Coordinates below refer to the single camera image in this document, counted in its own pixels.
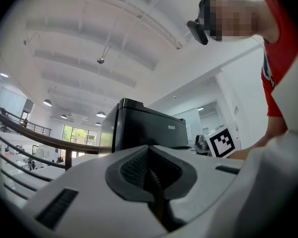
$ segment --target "metal railing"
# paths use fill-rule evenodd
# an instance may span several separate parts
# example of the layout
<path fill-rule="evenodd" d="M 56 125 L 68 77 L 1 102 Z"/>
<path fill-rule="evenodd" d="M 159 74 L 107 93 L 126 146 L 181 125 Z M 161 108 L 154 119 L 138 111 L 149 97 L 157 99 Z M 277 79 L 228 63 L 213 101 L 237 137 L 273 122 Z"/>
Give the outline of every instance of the metal railing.
<path fill-rule="evenodd" d="M 18 133 L 20 135 L 23 135 L 29 139 L 32 139 L 36 142 L 39 142 L 39 143 L 47 145 L 47 146 L 51 146 L 51 147 L 58 148 L 58 149 L 64 149 L 65 150 L 65 164 L 58 164 L 58 163 L 54 163 L 51 161 L 47 161 L 45 159 L 38 158 L 32 154 L 29 154 L 29 153 L 25 152 L 24 150 L 14 146 L 13 144 L 11 144 L 10 142 L 8 142 L 7 140 L 5 140 L 3 137 L 0 136 L 0 141 L 2 143 L 4 143 L 5 145 L 9 146 L 10 148 L 14 149 L 16 152 L 18 152 L 26 157 L 29 157 L 31 160 L 35 160 L 35 161 L 47 164 L 48 166 L 65 169 L 65 171 L 66 171 L 72 166 L 72 151 L 78 151 L 78 152 L 83 152 L 83 153 L 88 153 L 88 154 L 98 154 L 99 147 L 65 142 L 62 140 L 48 137 L 43 134 L 35 133 L 35 130 L 30 130 L 30 129 L 28 129 L 28 127 L 24 127 L 23 125 L 20 125 L 18 122 L 15 122 L 14 120 L 7 117 L 5 114 L 1 114 L 1 113 L 0 113 L 0 124 L 2 124 L 5 127 L 5 129 L 8 129 L 10 132 Z M 41 176 L 35 172 L 29 171 L 29 170 L 19 166 L 18 164 L 16 164 L 9 158 L 3 156 L 2 154 L 0 154 L 0 158 L 2 160 L 6 161 L 8 164 L 15 167 L 16 169 L 19 169 L 32 177 L 35 177 L 37 179 L 40 179 L 40 180 L 43 180 L 46 182 L 50 182 L 53 180 L 51 178 Z M 6 177 L 8 177 L 9 179 L 13 180 L 15 183 L 17 183 L 31 191 L 34 191 L 34 192 L 37 191 L 36 188 L 24 183 L 23 181 L 15 178 L 14 176 L 10 175 L 8 172 L 6 172 L 0 166 L 0 184 L 2 185 L 2 187 L 5 187 L 6 189 L 11 191 L 15 195 L 17 195 L 25 200 L 28 199 L 27 196 L 21 194 L 20 192 L 16 191 L 15 189 L 11 188 L 10 186 L 8 186 L 6 183 L 3 182 L 3 180 L 1 179 L 2 174 L 5 175 Z"/>
<path fill-rule="evenodd" d="M 1 112 L 1 114 L 6 116 L 7 118 L 9 118 L 10 120 L 14 121 L 15 123 L 20 124 L 21 126 L 27 128 L 29 130 L 32 130 L 32 131 L 34 131 L 38 134 L 42 134 L 44 136 L 50 136 L 51 129 L 49 129 L 49 128 L 32 123 L 32 122 L 28 121 L 27 119 L 20 118 L 1 107 L 0 107 L 0 112 Z M 3 132 L 16 133 L 15 131 L 10 130 L 7 127 L 5 127 L 4 124 L 2 124 L 1 122 L 0 122 L 0 129 Z"/>

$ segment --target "green trees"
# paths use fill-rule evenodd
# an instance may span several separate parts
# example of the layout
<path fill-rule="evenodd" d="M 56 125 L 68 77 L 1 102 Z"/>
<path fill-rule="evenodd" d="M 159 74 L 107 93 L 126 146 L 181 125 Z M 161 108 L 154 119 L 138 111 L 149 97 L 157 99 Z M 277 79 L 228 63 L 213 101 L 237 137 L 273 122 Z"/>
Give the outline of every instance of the green trees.
<path fill-rule="evenodd" d="M 65 125 L 63 130 L 63 140 L 66 142 L 73 142 L 73 137 L 86 139 L 87 133 L 83 129 L 73 128 L 72 126 Z"/>

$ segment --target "handrail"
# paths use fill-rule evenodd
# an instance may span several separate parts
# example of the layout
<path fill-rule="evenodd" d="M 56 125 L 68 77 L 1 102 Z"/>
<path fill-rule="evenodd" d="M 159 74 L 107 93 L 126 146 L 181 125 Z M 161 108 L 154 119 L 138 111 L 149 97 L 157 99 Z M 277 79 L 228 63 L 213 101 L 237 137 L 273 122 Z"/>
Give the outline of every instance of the handrail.
<path fill-rule="evenodd" d="M 28 175 L 30 175 L 30 176 L 33 176 L 33 177 L 35 177 L 35 178 L 37 178 L 37 179 L 41 179 L 41 180 L 48 181 L 48 182 L 50 182 L 50 181 L 53 180 L 53 179 L 48 178 L 48 177 L 43 177 L 43 176 L 41 176 L 41 175 L 37 175 L 36 173 L 31 172 L 31 171 L 29 171 L 29 170 L 27 170 L 27 169 L 23 169 L 22 167 L 20 167 L 19 165 L 17 165 L 16 163 L 14 163 L 13 161 L 9 160 L 8 158 L 6 158 L 5 156 L 3 156 L 3 155 L 1 155 L 1 154 L 0 154 L 0 157 L 1 157 L 2 159 L 4 159 L 5 161 L 7 161 L 11 166 L 13 166 L 13 167 L 15 167 L 16 169 L 19 169 L 19 170 L 25 172 L 26 174 L 28 174 Z"/>
<path fill-rule="evenodd" d="M 26 183 L 24 183 L 24 182 L 20 181 L 19 179 L 13 177 L 12 175 L 10 175 L 9 173 L 7 173 L 7 172 L 4 171 L 3 169 L 1 169 L 1 172 L 2 172 L 5 176 L 7 176 L 8 178 L 10 178 L 12 181 L 14 181 L 14 182 L 16 182 L 16 183 L 22 185 L 23 187 L 28 188 L 28 189 L 30 189 L 30 190 L 32 190 L 32 191 L 37 191 L 36 188 L 34 188 L 34 187 L 30 186 L 30 185 L 27 185 Z"/>
<path fill-rule="evenodd" d="M 8 114 L 8 115 L 10 115 L 10 116 L 13 116 L 13 117 L 15 117 L 15 118 L 17 118 L 18 120 L 22 120 L 22 121 L 25 121 L 25 119 L 23 119 L 23 118 L 21 118 L 21 117 L 18 117 L 18 116 L 16 116 L 16 115 L 14 115 L 14 114 L 12 114 L 12 113 L 10 113 L 9 111 L 7 111 L 7 110 L 5 110 L 4 109 L 4 111 Z M 28 123 L 31 123 L 31 124 L 33 124 L 33 125 L 36 125 L 36 126 L 39 126 L 39 127 L 42 127 L 42 128 L 45 128 L 45 129 L 49 129 L 49 130 L 51 130 L 50 128 L 46 128 L 46 127 L 44 127 L 44 126 L 41 126 L 41 125 L 38 125 L 38 124 L 35 124 L 35 123 L 32 123 L 32 122 L 30 122 L 30 121 L 27 121 Z"/>
<path fill-rule="evenodd" d="M 13 188 L 10 188 L 8 185 L 6 185 L 5 183 L 3 184 L 8 190 L 10 190 L 12 193 L 16 194 L 17 196 L 25 199 L 25 200 L 29 200 L 29 198 L 25 195 L 22 195 L 20 192 L 16 191 L 15 189 Z"/>
<path fill-rule="evenodd" d="M 81 145 L 81 144 L 66 142 L 56 138 L 44 136 L 38 133 L 33 133 L 33 131 L 27 128 L 24 128 L 23 126 L 20 126 L 15 122 L 12 122 L 9 118 L 5 117 L 2 114 L 0 114 L 0 122 L 2 122 L 5 126 L 13 129 L 17 133 L 27 138 L 30 138 L 36 142 L 39 142 L 41 144 L 45 144 L 54 148 L 60 148 L 65 150 L 70 149 L 72 151 L 80 151 L 88 154 L 98 154 L 99 147 L 97 146 Z"/>
<path fill-rule="evenodd" d="M 28 200 L 29 198 L 25 195 L 22 195 L 20 192 L 16 191 L 15 189 L 13 188 L 10 188 L 7 184 L 3 183 L 3 185 L 8 189 L 10 190 L 12 193 L 14 193 L 15 195 L 25 199 L 25 200 Z"/>
<path fill-rule="evenodd" d="M 25 120 L 25 119 L 23 119 L 23 118 L 20 118 L 20 117 L 18 117 L 18 116 L 16 116 L 16 115 L 12 114 L 12 113 L 10 113 L 9 111 L 7 111 L 7 110 L 5 110 L 5 109 L 3 109 L 3 108 L 0 107 L 0 111 L 2 112 L 3 110 L 4 110 L 4 113 L 6 114 L 6 117 L 9 118 L 9 116 L 12 116 L 12 117 L 17 118 L 17 120 L 14 120 L 14 119 L 12 119 L 12 118 L 9 118 L 10 120 L 12 120 L 12 121 L 14 121 L 14 122 L 17 122 L 17 123 L 20 123 L 20 121 L 23 121 L 23 123 L 26 123 L 26 124 L 27 124 L 26 127 L 34 128 L 33 130 L 35 130 L 36 128 L 39 128 L 39 127 L 40 127 L 40 128 L 43 129 L 43 131 L 44 131 L 44 130 L 48 131 L 48 134 L 50 135 L 50 132 L 51 132 L 51 129 L 50 129 L 50 128 L 46 128 L 46 127 L 44 127 L 44 126 L 41 126 L 41 125 L 32 123 L 32 122 L 30 122 L 30 121 L 28 121 L 28 120 Z"/>
<path fill-rule="evenodd" d="M 6 141 L 4 138 L 2 138 L 0 136 L 0 141 L 2 141 L 3 143 L 5 143 L 6 145 L 8 145 L 9 147 L 11 147 L 12 149 L 14 149 L 15 151 L 21 153 L 22 155 L 25 155 L 33 160 L 36 160 L 36 161 L 39 161 L 39 162 L 42 162 L 44 164 L 47 164 L 47 165 L 50 165 L 50 166 L 54 166 L 54 167 L 57 167 L 57 168 L 60 168 L 60 169 L 65 169 L 65 166 L 64 165 L 61 165 L 61 164 L 58 164 L 58 163 L 55 163 L 55 162 L 51 162 L 51 161 L 47 161 L 47 160 L 44 160 L 44 159 L 41 159 L 41 158 L 38 158 L 34 155 L 31 155 L 25 151 L 23 151 L 22 149 L 12 145 L 11 143 L 9 143 L 8 141 Z"/>

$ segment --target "headset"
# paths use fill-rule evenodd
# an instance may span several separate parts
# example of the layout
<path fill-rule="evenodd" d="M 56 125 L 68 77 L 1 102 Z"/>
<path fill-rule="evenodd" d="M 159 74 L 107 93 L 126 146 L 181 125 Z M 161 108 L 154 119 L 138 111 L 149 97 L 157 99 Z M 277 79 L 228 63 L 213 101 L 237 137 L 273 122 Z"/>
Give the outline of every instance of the headset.
<path fill-rule="evenodd" d="M 201 0 L 198 18 L 187 22 L 193 37 L 202 45 L 208 44 L 207 35 L 215 41 L 222 41 L 222 30 L 217 28 L 216 14 L 210 11 L 210 1 Z"/>

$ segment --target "white ceiling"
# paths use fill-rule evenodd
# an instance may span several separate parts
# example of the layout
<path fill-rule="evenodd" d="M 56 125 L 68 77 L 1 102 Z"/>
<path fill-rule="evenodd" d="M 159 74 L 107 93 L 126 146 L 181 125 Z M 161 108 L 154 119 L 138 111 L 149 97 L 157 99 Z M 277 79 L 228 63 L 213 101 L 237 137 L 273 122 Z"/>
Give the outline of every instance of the white ceiling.
<path fill-rule="evenodd" d="M 33 102 L 50 98 L 68 113 L 109 112 L 125 97 L 153 103 L 196 77 L 193 68 L 170 84 L 172 62 L 206 50 L 196 48 L 186 26 L 196 18 L 199 1 L 20 0 L 0 29 L 0 71 Z M 218 62 L 257 44 L 245 43 Z"/>

